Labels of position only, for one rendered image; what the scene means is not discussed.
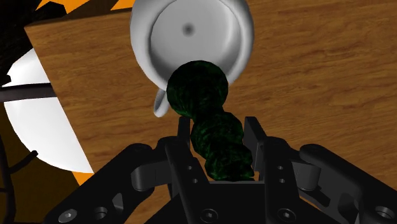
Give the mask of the white round chair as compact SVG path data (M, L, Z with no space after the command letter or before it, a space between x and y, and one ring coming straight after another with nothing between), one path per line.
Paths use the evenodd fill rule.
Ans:
M14 62L8 75L11 81L0 87L0 102L26 148L54 167L92 173L59 99L38 88L50 81L34 49Z

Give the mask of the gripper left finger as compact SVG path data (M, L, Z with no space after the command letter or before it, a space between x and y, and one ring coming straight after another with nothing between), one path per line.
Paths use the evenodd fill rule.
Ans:
M134 143L55 206L43 224L125 224L153 192L167 185L170 201L144 224L216 224L210 186L190 151L190 121L181 117L176 136L156 148Z

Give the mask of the dark green lumpy object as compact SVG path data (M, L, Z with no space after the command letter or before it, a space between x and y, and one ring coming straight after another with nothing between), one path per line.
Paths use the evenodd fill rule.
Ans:
M228 95L224 72L211 62L191 61L168 80L167 100L179 115L193 120L190 141L216 181L252 181L252 153L243 145L240 120L223 109Z

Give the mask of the white cup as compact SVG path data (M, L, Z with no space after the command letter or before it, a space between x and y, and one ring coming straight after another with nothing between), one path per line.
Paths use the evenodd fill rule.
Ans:
M168 111L167 82L179 66L212 62L232 84L247 66L254 43L247 0L135 0L129 26L136 61L158 87L157 117Z

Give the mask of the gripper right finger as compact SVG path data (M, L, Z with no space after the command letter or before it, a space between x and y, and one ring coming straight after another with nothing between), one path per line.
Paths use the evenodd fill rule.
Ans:
M265 224L397 224L397 190L318 144L294 150L244 119L244 145L264 184Z

